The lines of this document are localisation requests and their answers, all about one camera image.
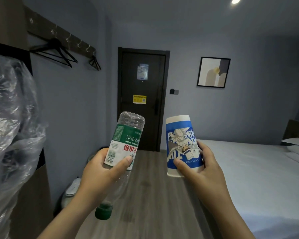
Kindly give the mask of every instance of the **cartoon character in white suit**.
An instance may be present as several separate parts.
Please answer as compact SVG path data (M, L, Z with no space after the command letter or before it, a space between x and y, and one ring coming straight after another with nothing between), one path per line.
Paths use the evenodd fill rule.
M191 160L192 158L199 158L199 150L196 141L193 142L188 137L186 128L177 128L174 130L174 134L171 132L170 136L172 141L168 141L168 149L169 154L167 156L167 161L171 158L174 151L179 152L186 156L187 160Z

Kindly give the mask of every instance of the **white bed sheet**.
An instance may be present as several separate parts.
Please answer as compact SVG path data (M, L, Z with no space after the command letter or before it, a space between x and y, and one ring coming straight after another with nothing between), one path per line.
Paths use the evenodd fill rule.
M299 163L284 146L201 140L223 169L238 212L257 239L299 239Z

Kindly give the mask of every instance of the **anime character illustration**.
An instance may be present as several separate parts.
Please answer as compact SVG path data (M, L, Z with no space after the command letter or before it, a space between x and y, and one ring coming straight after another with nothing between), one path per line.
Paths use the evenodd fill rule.
M175 151L185 155L187 160L193 158L199 158L198 145L196 143L194 133L190 134L189 127L186 128L177 128L174 130L174 133L170 132L168 135L171 137L172 141L168 141L168 150L169 154L167 156L167 161L172 159L172 155Z

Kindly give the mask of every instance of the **ceiling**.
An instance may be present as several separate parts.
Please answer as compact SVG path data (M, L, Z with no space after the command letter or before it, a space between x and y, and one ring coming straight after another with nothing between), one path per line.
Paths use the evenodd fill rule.
M299 36L299 0L241 0L235 6L231 0L102 2L111 18L123 23L181 32Z

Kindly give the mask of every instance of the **notice on door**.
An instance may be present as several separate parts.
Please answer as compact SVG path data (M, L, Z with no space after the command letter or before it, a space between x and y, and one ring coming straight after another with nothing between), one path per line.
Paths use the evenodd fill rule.
M138 80L147 80L149 73L149 65L139 64L137 67L137 79Z
M144 105L146 105L146 96L133 95L133 104L144 104Z

